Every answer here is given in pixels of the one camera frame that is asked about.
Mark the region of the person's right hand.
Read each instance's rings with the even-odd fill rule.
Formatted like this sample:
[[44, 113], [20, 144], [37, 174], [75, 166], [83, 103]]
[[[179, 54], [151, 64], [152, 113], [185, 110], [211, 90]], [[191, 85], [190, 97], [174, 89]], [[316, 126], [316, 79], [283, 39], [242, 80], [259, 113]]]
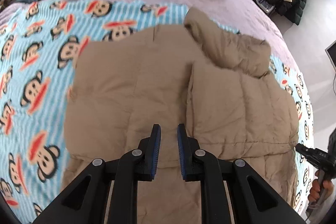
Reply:
[[[332, 180], [324, 180], [323, 181], [323, 187], [326, 190], [326, 196], [324, 199], [324, 203], [330, 203], [332, 204], [335, 201], [335, 178]], [[309, 191], [309, 195], [307, 200], [309, 202], [317, 202], [318, 200], [321, 200], [320, 198], [320, 192], [321, 187], [318, 183], [318, 179], [313, 180], [311, 184], [311, 188]]]

